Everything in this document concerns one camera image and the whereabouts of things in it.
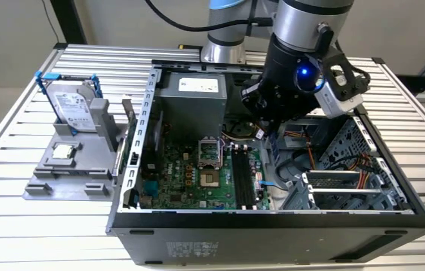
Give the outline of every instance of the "white wall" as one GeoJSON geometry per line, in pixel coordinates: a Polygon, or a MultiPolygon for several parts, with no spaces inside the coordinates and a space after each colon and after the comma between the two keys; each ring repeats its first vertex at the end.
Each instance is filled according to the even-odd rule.
{"type": "MultiPolygon", "coordinates": [[[[94,42],[99,45],[176,47],[202,45],[204,33],[184,32],[148,9],[142,0],[75,0],[89,14],[94,42]]],[[[178,23],[206,23],[208,0],[153,0],[178,23]]],[[[355,0],[339,36],[350,56],[382,57],[394,72],[416,73],[425,64],[425,0],[355,0]]],[[[245,41],[248,50],[264,51],[264,40],[245,41]]]]}
{"type": "MultiPolygon", "coordinates": [[[[205,33],[165,24],[142,0],[74,0],[90,44],[138,47],[202,45],[205,33]]],[[[49,0],[51,23],[62,40],[49,0]]],[[[208,0],[153,0],[177,22],[206,23],[208,0]]],[[[49,54],[54,36],[39,0],[0,0],[0,87],[23,87],[49,54]]],[[[382,57],[398,73],[415,73],[425,63],[425,1],[356,0],[340,33],[350,56],[382,57]]],[[[248,50],[265,50],[267,41],[249,39],[248,50]]]]}
{"type": "MultiPolygon", "coordinates": [[[[62,35],[45,1],[58,38],[62,35]]],[[[0,0],[0,87],[23,87],[55,43],[41,0],[0,0]]]]}
{"type": "MultiPolygon", "coordinates": [[[[152,0],[158,10],[177,23],[205,26],[208,0],[152,0]]],[[[166,47],[202,45],[206,33],[185,32],[168,25],[150,11],[144,0],[74,0],[89,23],[98,45],[166,47]]],[[[265,40],[251,39],[247,49],[263,51],[265,40]]]]}

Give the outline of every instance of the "blue drive bracket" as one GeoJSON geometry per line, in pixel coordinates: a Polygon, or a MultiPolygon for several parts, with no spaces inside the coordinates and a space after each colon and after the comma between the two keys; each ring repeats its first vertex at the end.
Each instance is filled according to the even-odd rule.
{"type": "MultiPolygon", "coordinates": [[[[49,104],[51,105],[51,110],[53,110],[53,113],[55,115],[55,122],[61,124],[62,122],[59,120],[58,113],[55,112],[55,108],[53,106],[51,100],[50,100],[47,92],[46,92],[46,87],[43,84],[47,81],[58,81],[58,80],[62,80],[62,81],[90,80],[93,82],[94,96],[97,98],[103,98],[103,96],[102,96],[101,89],[99,89],[99,80],[98,80],[98,77],[95,76],[95,74],[93,74],[90,77],[74,77],[74,76],[62,76],[59,73],[49,72],[42,76],[42,72],[37,71],[34,73],[34,81],[39,87],[41,93],[45,94],[46,100],[47,100],[49,104]]],[[[71,127],[70,127],[70,131],[71,131],[73,135],[77,134],[77,131],[71,127]]]]}
{"type": "Polygon", "coordinates": [[[221,10],[224,8],[233,7],[243,2],[244,0],[209,0],[209,9],[221,10]]]}

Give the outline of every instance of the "ram slot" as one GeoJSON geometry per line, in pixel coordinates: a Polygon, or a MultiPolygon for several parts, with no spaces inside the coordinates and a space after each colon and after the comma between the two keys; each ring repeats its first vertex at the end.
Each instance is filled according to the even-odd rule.
{"type": "Polygon", "coordinates": [[[255,195],[252,191],[247,152],[244,150],[232,150],[231,160],[235,204],[237,205],[237,208],[249,209],[255,204],[255,195]]]}

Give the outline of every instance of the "power supply label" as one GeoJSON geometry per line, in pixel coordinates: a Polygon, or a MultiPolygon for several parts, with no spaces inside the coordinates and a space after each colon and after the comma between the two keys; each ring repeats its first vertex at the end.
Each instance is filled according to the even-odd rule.
{"type": "Polygon", "coordinates": [[[94,123],[85,98],[77,93],[53,93],[66,124],[81,132],[94,132],[94,123]]]}
{"type": "Polygon", "coordinates": [[[217,93],[217,79],[181,78],[178,79],[178,91],[217,93]]]}
{"type": "Polygon", "coordinates": [[[219,242],[165,242],[169,257],[215,257],[219,242]]]}

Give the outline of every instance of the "metal rail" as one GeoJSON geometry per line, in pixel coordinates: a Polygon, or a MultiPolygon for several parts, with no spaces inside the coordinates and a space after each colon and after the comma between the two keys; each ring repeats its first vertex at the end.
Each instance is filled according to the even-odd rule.
{"type": "MultiPolygon", "coordinates": [[[[196,50],[69,45],[53,51],[43,71],[74,76],[97,74],[109,112],[125,122],[121,95],[129,95],[138,112],[150,59],[197,61],[196,50]]],[[[264,53],[248,53],[248,64],[261,65],[264,53]]],[[[382,139],[425,203],[425,110],[383,64],[350,58],[371,74],[363,106],[382,139]]],[[[22,188],[47,145],[54,120],[43,96],[27,85],[0,124],[0,270],[129,269],[133,263],[114,237],[105,237],[109,202],[27,202],[22,188]]],[[[194,266],[200,270],[229,266],[194,266]]],[[[425,236],[364,264],[235,266],[233,269],[291,270],[363,268],[425,270],[425,236]]],[[[178,269],[164,266],[164,269],[178,269]]]]}

